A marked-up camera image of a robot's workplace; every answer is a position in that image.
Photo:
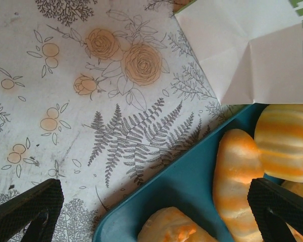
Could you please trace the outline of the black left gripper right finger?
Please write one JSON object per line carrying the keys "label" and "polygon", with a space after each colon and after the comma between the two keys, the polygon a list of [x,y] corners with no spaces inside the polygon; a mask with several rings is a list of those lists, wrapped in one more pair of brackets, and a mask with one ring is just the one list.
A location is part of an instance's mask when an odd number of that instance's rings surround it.
{"label": "black left gripper right finger", "polygon": [[266,178],[256,178],[247,200],[264,241],[296,241],[290,226],[303,236],[303,197]]}

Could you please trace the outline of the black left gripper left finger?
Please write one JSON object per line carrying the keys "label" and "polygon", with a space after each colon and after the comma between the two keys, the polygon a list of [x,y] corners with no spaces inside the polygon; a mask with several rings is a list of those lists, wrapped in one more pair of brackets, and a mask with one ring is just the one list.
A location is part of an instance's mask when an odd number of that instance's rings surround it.
{"label": "black left gripper left finger", "polygon": [[64,202],[61,182],[50,178],[0,205],[0,241],[26,229],[21,241],[51,241]]}

